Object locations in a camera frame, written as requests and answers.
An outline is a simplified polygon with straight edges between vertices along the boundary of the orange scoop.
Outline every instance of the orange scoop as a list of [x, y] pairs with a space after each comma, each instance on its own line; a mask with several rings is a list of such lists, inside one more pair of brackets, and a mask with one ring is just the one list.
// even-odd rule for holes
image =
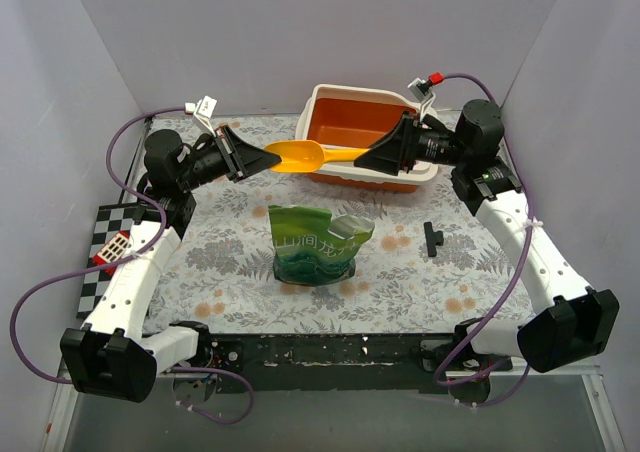
[[267, 145], [264, 150], [282, 159], [271, 167], [274, 172], [308, 174], [327, 162], [352, 162], [369, 149], [325, 149], [313, 140], [282, 140]]

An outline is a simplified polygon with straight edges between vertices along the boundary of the white wall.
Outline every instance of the white wall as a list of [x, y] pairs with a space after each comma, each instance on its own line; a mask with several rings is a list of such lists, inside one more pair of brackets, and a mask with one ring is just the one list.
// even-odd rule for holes
[[[80, 0], [0, 0], [0, 37], [0, 449], [31, 451], [55, 386], [13, 353], [11, 309], [36, 282], [86, 265], [96, 208], [118, 198], [104, 166], [108, 141], [139, 109]], [[121, 174], [135, 133], [117, 154]], [[79, 286], [45, 289], [19, 317], [26, 352], [48, 373], [58, 370]]]
[[[502, 100], [555, 0], [82, 0], [141, 107], [299, 112], [318, 83], [408, 94], [475, 72]], [[477, 96], [443, 86], [441, 107]]]
[[539, 217], [621, 304], [601, 358], [628, 450], [640, 450], [640, 0], [558, 0], [505, 105]]

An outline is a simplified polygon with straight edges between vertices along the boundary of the checkerboard pattern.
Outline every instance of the checkerboard pattern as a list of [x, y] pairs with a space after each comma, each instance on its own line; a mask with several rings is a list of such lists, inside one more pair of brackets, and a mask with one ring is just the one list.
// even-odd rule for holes
[[[119, 230], [131, 231], [135, 208], [136, 204], [116, 204], [104, 205], [98, 209], [87, 267], [93, 267], [95, 265], [91, 260], [92, 257], [104, 247], [116, 232]], [[78, 313], [76, 314], [78, 319], [86, 319], [93, 309], [95, 309], [107, 290], [110, 280], [111, 276], [104, 270], [92, 272], [84, 276], [82, 292], [80, 293], [80, 303], [78, 304]]]

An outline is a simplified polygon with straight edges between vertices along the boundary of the floral tablecloth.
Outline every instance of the floral tablecloth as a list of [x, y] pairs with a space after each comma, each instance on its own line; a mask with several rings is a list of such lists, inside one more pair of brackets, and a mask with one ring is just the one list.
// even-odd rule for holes
[[[450, 126], [457, 113], [441, 113]], [[297, 116], [228, 117], [244, 140], [264, 146], [292, 139]], [[154, 121], [193, 143], [186, 117]], [[182, 245], [151, 301], [147, 332], [174, 320], [197, 320], [219, 333], [444, 332], [483, 315], [513, 273], [493, 237], [455, 196], [443, 167], [413, 194], [316, 183], [267, 171], [234, 184], [226, 178], [196, 190], [198, 203]], [[269, 205], [324, 207], [367, 217], [372, 239], [356, 257], [355, 277], [324, 287], [273, 278]], [[444, 231], [438, 256], [427, 257], [423, 223]], [[525, 319], [531, 303], [519, 285], [498, 317]]]

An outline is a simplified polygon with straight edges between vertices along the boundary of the green snack bag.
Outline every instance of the green snack bag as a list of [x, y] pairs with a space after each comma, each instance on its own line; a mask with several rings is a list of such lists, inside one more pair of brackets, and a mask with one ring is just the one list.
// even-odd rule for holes
[[326, 285], [353, 277], [355, 255], [373, 235], [368, 219], [314, 207], [269, 206], [277, 280], [298, 285]]

